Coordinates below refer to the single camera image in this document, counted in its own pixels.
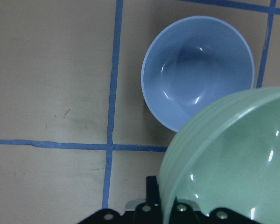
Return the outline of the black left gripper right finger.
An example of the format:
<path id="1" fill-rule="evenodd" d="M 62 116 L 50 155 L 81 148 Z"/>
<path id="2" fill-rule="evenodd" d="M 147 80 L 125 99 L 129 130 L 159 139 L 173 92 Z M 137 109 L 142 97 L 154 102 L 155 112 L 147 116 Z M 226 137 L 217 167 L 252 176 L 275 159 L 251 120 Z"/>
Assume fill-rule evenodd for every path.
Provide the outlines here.
<path id="1" fill-rule="evenodd" d="M 194 209 L 189 202 L 174 199 L 169 213 L 170 224 L 257 224 L 233 210 L 224 207 L 213 209 L 208 214 Z"/>

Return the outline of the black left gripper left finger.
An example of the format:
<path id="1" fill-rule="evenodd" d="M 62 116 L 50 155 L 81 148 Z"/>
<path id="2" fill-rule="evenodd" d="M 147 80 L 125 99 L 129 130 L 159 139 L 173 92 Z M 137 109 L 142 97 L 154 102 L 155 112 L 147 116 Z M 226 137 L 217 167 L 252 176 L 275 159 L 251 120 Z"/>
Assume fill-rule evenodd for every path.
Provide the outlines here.
<path id="1" fill-rule="evenodd" d="M 156 176 L 146 177 L 146 199 L 136 206 L 133 224 L 162 224 L 161 199 Z"/>

